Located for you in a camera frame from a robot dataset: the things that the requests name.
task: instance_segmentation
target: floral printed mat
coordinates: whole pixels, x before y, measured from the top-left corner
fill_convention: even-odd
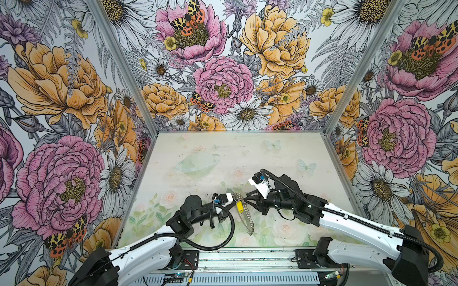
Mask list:
[[[320,133],[159,134],[132,210],[125,216],[127,222],[118,247],[161,227],[191,194],[199,195],[206,203],[213,193],[252,191],[247,181],[260,168],[278,176],[287,174],[303,192],[353,210]],[[309,246],[321,236],[350,240],[297,219],[282,219],[275,210],[262,216],[249,208],[255,233],[246,233],[233,209],[236,231],[229,247]],[[292,217],[291,212],[282,212]],[[194,225],[190,239],[206,246],[221,243],[230,231],[230,223],[215,223],[214,230],[207,221],[203,226]]]

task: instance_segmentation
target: metal corner post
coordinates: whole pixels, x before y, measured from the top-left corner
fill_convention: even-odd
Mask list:
[[[105,9],[100,2],[100,0],[90,0],[87,1],[87,5],[89,10],[92,12],[95,22],[103,35],[104,41],[106,43],[107,48],[109,48],[110,52],[112,53],[113,58],[116,61],[124,79],[127,83],[127,86],[132,92],[132,95],[135,99],[135,102],[140,109],[140,112],[143,114],[143,118],[145,120],[145,124],[150,129],[152,135],[157,137],[159,129],[156,127],[156,124],[153,121],[153,118],[150,116],[150,112],[148,107],[143,100],[143,96],[140,93],[140,88],[138,86],[137,81],[135,80],[135,76],[132,73],[129,63],[127,62],[124,52],[122,50],[121,44],[118,41],[118,36],[114,32],[110,20],[105,13]]]
[[[405,2],[406,0],[392,0],[390,5],[388,6],[387,11],[385,12],[385,16],[382,18],[380,26],[377,29],[373,37],[373,40],[370,43],[368,43],[367,49],[364,52],[360,62],[356,66],[354,74],[351,77],[350,82],[347,84],[347,87],[343,92],[341,100],[337,104],[336,109],[334,110],[330,120],[328,121],[325,127],[326,136],[330,135],[331,130],[338,122],[340,116],[344,113],[345,107],[347,107],[354,92],[356,91],[356,88],[359,85],[360,80],[366,73],[370,61],[375,57],[375,52],[377,51],[378,47],[380,47],[382,42],[385,40],[388,32],[390,32],[393,28],[393,24],[395,23],[396,18],[401,13],[401,10],[404,7]]]

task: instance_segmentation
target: yellow key tag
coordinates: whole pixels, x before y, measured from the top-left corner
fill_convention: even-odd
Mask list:
[[[242,205],[242,201],[239,200],[237,202],[237,209],[239,210],[239,212],[243,212],[243,205]]]

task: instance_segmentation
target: yellow tag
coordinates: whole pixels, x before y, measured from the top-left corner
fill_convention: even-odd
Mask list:
[[[242,201],[239,200],[237,202],[237,209],[239,210],[239,212],[243,212],[243,205],[242,205]]]

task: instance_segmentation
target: robotic arm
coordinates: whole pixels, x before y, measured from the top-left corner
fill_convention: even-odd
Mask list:
[[[234,218],[229,210],[235,203],[232,194],[213,194],[212,202],[204,205],[198,195],[190,195],[180,210],[155,233],[110,252],[103,248],[92,252],[69,286],[127,286],[151,270],[175,269],[183,255],[181,242],[205,251],[220,249],[234,234]],[[231,232],[223,243],[205,247],[187,239],[194,233],[192,225],[195,223],[202,225],[205,220],[210,220],[210,227],[214,228],[213,217],[219,222],[227,217],[231,221]]]
[[[277,177],[265,169],[249,181],[257,190],[248,193],[244,201],[263,215],[269,208],[292,210],[295,218],[304,223],[338,230],[366,244],[322,237],[315,251],[303,258],[305,260],[326,267],[343,263],[369,266],[391,273],[407,286],[426,286],[428,272],[443,266],[442,256],[423,242],[414,227],[400,229],[356,216],[322,198],[303,194],[297,182],[288,176]],[[431,268],[428,268],[428,250],[436,256],[436,265]]]

